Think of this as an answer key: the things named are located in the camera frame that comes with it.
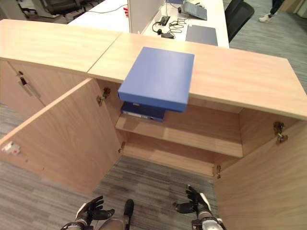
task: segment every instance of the wooden cabinet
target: wooden cabinet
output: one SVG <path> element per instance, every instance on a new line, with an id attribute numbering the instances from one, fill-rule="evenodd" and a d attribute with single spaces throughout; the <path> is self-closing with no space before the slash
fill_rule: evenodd
<path id="1" fill-rule="evenodd" d="M 2 151 L 1 160 L 89 193 L 129 155 L 213 177 L 228 230 L 307 229 L 307 98 L 286 59 L 52 23 L 0 24 L 1 98 L 32 115 L 0 140 L 0 149 L 13 141 L 21 153 Z M 20 36 L 25 43 L 12 40 Z M 195 54 L 188 108 L 167 112 L 163 123 L 120 114 L 118 87 L 145 46 Z M 36 96 L 19 85 L 19 71 Z M 100 106 L 105 87 L 111 94 Z M 279 145 L 276 121 L 289 137 Z"/>
<path id="2" fill-rule="evenodd" d="M 9 104 L 18 114 L 27 119 L 85 78 L 60 69 L 1 61 L 0 100 Z"/>
<path id="3" fill-rule="evenodd" d="M 0 61 L 0 101 L 9 105 L 24 119 L 44 107 L 27 86 L 23 86 L 16 71 L 7 61 Z"/>
<path id="4" fill-rule="evenodd" d="M 120 158 L 120 142 L 96 79 L 88 78 L 0 140 L 21 146 L 0 159 L 83 193 L 91 192 Z"/>
<path id="5" fill-rule="evenodd" d="M 263 144 L 214 179 L 228 230 L 307 229 L 307 123 Z"/>
<path id="6" fill-rule="evenodd" d="M 53 102 L 62 94 L 79 84 L 86 77 L 61 69 L 45 68 L 38 65 L 12 62 L 10 65 L 35 91 L 34 94 L 44 105 Z"/>

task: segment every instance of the cabinet top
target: cabinet top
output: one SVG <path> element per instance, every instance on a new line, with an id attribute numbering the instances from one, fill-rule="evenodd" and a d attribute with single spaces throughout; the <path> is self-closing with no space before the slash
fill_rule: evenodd
<path id="1" fill-rule="evenodd" d="M 87 72 L 119 36 L 74 25 L 0 21 L 0 57 Z"/>
<path id="2" fill-rule="evenodd" d="M 122 33 L 88 73 L 122 82 L 144 46 L 195 55 L 190 97 L 307 120 L 307 96 L 285 58 Z"/>
<path id="3" fill-rule="evenodd" d="M 113 82 L 124 81 L 144 46 L 195 55 L 190 97 L 307 120 L 307 96 L 285 58 L 73 25 L 0 21 L 0 58 Z"/>

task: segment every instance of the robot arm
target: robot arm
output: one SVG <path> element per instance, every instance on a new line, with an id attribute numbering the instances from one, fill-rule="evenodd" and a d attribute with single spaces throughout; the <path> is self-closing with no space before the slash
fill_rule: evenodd
<path id="1" fill-rule="evenodd" d="M 203 193 L 198 193 L 190 185 L 187 185 L 186 193 L 189 202 L 174 203 L 174 207 L 183 214 L 196 212 L 197 219 L 192 221 L 193 230 L 226 230 L 222 220 L 212 215 L 210 204 Z"/>
<path id="2" fill-rule="evenodd" d="M 114 209 L 103 209 L 103 196 L 84 203 L 78 210 L 75 222 L 65 224 L 61 230 L 85 230 L 92 220 L 109 219 L 115 213 Z"/>

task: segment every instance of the cabinet door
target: cabinet door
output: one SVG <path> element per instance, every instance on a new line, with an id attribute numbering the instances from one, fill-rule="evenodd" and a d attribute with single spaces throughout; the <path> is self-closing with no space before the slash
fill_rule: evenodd
<path id="1" fill-rule="evenodd" d="M 0 140 L 21 146 L 0 159 L 83 193 L 91 192 L 120 157 L 120 143 L 96 79 L 88 78 Z"/>
<path id="2" fill-rule="evenodd" d="M 20 84 L 15 70 L 7 61 L 0 61 L 0 101 L 14 109 L 24 119 L 29 118 L 44 105 L 33 92 Z"/>
<path id="3" fill-rule="evenodd" d="M 50 69 L 33 64 L 22 64 L 10 62 L 18 73 L 23 73 L 24 79 L 31 85 L 34 94 L 44 105 L 53 102 L 65 92 L 75 87 L 86 79 L 75 73 L 63 71 L 61 69 Z"/>
<path id="4" fill-rule="evenodd" d="M 214 179 L 227 230 L 307 229 L 307 122 L 285 131 Z"/>

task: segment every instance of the desk partition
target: desk partition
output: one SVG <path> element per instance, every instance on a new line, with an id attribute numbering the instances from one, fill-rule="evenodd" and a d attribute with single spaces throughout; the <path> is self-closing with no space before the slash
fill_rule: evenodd
<path id="1" fill-rule="evenodd" d="M 130 33 L 142 33 L 152 21 L 164 0 L 128 0 Z"/>

